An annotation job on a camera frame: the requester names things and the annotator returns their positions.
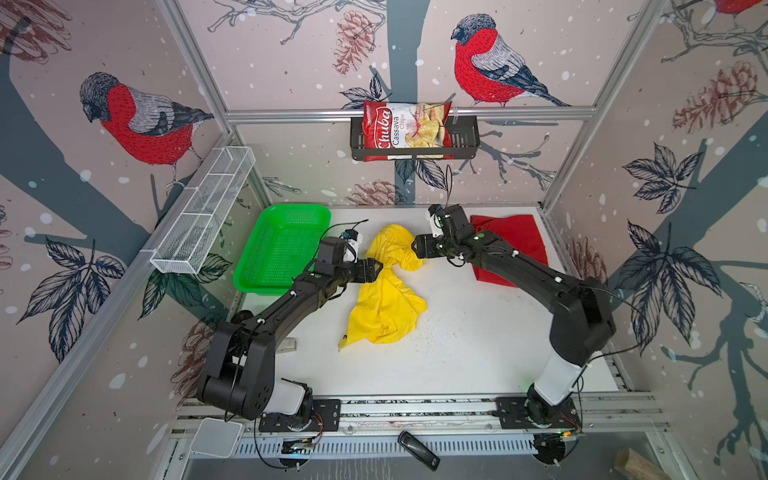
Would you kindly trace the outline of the wooden block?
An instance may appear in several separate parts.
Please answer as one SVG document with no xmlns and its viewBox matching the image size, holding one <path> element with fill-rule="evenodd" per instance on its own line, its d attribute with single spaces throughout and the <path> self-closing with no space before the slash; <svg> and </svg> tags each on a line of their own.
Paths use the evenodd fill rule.
<svg viewBox="0 0 768 480">
<path fill-rule="evenodd" d="M 671 477 L 645 457 L 630 448 L 621 449 L 615 458 L 614 469 L 625 479 L 670 480 Z"/>
</svg>

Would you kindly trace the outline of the red shorts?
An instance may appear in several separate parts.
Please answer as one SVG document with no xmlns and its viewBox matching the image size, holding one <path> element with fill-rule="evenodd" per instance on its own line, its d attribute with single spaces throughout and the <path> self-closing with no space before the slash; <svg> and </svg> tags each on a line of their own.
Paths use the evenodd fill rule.
<svg viewBox="0 0 768 480">
<path fill-rule="evenodd" d="M 504 218 L 472 215 L 470 222 L 477 233 L 483 230 L 491 231 L 521 253 L 539 263 L 549 265 L 546 247 L 532 215 L 514 215 Z"/>
</svg>

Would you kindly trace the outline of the green plastic tray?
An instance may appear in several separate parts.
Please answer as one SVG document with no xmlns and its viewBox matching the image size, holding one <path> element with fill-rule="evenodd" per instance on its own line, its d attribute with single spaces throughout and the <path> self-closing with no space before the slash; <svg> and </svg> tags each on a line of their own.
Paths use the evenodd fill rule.
<svg viewBox="0 0 768 480">
<path fill-rule="evenodd" d="M 251 232 L 233 274 L 242 293 L 280 296 L 311 259 L 331 211 L 322 205 L 283 204 L 264 210 Z"/>
</svg>

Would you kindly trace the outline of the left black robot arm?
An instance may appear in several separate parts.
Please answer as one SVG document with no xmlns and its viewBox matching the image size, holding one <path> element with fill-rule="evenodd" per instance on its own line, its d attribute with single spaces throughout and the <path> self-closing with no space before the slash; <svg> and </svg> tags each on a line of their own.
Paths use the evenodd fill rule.
<svg viewBox="0 0 768 480">
<path fill-rule="evenodd" d="M 318 253 L 287 293 L 265 310 L 214 331 L 197 382 L 196 398 L 253 420 L 267 409 L 275 388 L 277 346 L 307 316 L 338 297 L 350 283 L 375 282 L 383 264 L 374 258 L 347 260 L 344 238 L 324 238 Z"/>
</svg>

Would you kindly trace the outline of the black remote-like device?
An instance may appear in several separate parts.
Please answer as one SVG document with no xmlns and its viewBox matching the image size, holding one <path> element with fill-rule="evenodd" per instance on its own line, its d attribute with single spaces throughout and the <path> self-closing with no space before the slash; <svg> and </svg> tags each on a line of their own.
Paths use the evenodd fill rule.
<svg viewBox="0 0 768 480">
<path fill-rule="evenodd" d="M 407 431 L 402 431 L 398 438 L 398 444 L 420 463 L 431 471 L 436 471 L 440 464 L 440 458 L 425 444 Z"/>
</svg>

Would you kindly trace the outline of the yellow shorts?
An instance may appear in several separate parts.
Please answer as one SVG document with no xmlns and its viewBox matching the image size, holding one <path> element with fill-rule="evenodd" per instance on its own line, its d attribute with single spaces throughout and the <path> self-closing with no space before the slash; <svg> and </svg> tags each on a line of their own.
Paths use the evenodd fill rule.
<svg viewBox="0 0 768 480">
<path fill-rule="evenodd" d="M 419 316 L 427 311 L 426 301 L 395 273 L 421 269 L 424 261 L 411 248 L 415 237 L 404 227 L 392 224 L 373 239 L 366 257 L 383 265 L 373 283 L 360 287 L 345 334 L 338 347 L 344 349 L 361 340 L 372 344 L 391 344 L 415 330 Z"/>
</svg>

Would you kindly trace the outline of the white square pad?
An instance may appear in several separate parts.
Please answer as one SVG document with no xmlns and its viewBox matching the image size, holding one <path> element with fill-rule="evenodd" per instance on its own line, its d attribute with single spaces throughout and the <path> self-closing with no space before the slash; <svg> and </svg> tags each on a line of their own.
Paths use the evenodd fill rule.
<svg viewBox="0 0 768 480">
<path fill-rule="evenodd" d="M 245 427 L 236 421 L 205 418 L 201 421 L 191 442 L 193 455 L 227 459 L 234 455 Z"/>
</svg>

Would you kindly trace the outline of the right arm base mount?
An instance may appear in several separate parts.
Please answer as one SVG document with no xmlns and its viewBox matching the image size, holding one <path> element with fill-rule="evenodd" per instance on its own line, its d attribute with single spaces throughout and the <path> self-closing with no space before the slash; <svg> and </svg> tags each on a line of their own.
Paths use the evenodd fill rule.
<svg viewBox="0 0 768 480">
<path fill-rule="evenodd" d="M 551 405 L 530 386 L 525 395 L 497 397 L 495 406 L 493 415 L 504 430 L 580 430 L 582 427 L 572 392 L 559 404 Z"/>
</svg>

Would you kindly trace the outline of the red cassava chips bag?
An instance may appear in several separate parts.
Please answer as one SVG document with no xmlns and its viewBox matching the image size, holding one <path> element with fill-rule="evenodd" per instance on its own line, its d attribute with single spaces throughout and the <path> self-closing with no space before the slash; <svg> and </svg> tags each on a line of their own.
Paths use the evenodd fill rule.
<svg viewBox="0 0 768 480">
<path fill-rule="evenodd" d="M 449 147 L 446 121 L 452 103 L 363 103 L 364 145 L 368 149 Z"/>
</svg>

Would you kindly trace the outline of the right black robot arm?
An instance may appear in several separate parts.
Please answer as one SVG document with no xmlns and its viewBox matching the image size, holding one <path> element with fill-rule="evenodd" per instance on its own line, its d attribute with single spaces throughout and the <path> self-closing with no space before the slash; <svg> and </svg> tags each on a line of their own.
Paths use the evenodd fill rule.
<svg viewBox="0 0 768 480">
<path fill-rule="evenodd" d="M 551 424 L 565 410 L 588 363 L 616 333 L 609 294 L 595 278 L 582 280 L 556 271 L 498 234 L 475 230 L 458 204 L 433 204 L 428 219 L 431 232 L 416 236 L 412 243 L 418 258 L 469 263 L 522 289 L 553 315 L 551 353 L 525 403 L 533 423 Z"/>
</svg>

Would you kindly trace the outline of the aluminium rail base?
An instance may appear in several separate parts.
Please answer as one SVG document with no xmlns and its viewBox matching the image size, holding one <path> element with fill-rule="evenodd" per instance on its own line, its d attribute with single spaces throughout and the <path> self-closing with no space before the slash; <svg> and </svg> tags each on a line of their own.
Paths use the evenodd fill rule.
<svg viewBox="0 0 768 480">
<path fill-rule="evenodd" d="M 587 435 L 610 433 L 639 434 L 658 460 L 670 459 L 675 449 L 671 428 L 649 393 L 577 393 L 547 427 L 527 417 L 521 395 L 346 396 L 320 398 L 315 409 L 301 432 L 273 419 L 232 420 L 223 446 L 216 447 L 213 435 L 200 427 L 221 419 L 220 412 L 190 401 L 171 431 L 164 459 L 175 467 L 189 459 L 265 459 L 294 467 L 306 461 L 404 457 L 397 440 L 403 431 L 441 458 L 534 454 L 544 450 L 547 436 L 570 448 Z"/>
</svg>

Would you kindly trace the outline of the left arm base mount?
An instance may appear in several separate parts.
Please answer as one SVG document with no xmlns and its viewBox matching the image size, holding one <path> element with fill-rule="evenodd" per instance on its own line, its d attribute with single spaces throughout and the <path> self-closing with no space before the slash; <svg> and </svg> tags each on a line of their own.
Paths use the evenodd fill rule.
<svg viewBox="0 0 768 480">
<path fill-rule="evenodd" d="M 336 432 L 340 417 L 339 399 L 316 398 L 307 384 L 282 379 L 275 383 L 257 428 L 260 433 Z"/>
</svg>

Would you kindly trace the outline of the black wall basket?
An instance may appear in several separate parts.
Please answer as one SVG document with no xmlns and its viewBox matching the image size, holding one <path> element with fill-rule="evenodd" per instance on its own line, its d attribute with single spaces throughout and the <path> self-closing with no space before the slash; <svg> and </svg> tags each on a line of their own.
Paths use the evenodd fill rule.
<svg viewBox="0 0 768 480">
<path fill-rule="evenodd" d="M 366 161 L 368 158 L 383 158 L 384 160 L 464 160 L 473 159 L 480 148 L 480 136 L 476 116 L 452 117 L 446 126 L 446 137 L 450 139 L 449 147 L 420 149 L 368 149 L 364 145 L 363 120 L 361 117 L 352 118 L 350 126 L 351 156 L 356 161 Z"/>
</svg>

